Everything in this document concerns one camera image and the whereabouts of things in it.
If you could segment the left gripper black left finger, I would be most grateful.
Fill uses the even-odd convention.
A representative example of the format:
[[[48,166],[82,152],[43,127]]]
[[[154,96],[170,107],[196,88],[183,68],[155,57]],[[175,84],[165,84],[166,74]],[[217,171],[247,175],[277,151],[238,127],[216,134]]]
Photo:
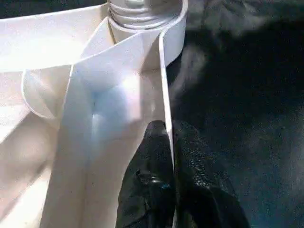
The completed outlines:
[[[117,227],[170,228],[175,204],[175,180],[166,126],[163,121],[152,121],[123,177]]]

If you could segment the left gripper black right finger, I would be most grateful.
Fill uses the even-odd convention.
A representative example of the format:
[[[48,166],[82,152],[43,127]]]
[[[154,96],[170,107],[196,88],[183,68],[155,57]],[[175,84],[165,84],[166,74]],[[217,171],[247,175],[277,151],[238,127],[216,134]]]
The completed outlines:
[[[245,212],[219,159],[198,129],[174,121],[179,228],[248,228]]]

